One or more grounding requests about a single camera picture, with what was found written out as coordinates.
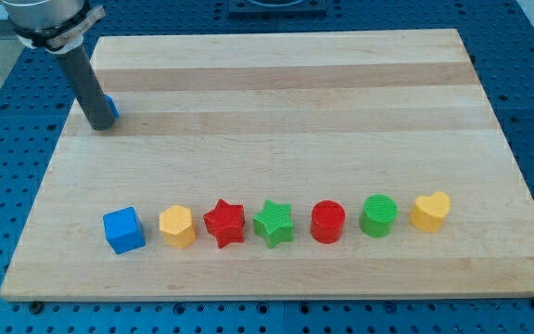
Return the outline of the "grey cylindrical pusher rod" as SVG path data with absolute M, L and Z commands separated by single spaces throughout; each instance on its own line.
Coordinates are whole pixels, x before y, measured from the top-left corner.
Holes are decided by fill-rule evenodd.
M 67 53 L 56 55 L 56 59 L 91 128 L 96 131 L 108 130 L 115 123 L 115 116 L 85 48 L 77 46 Z

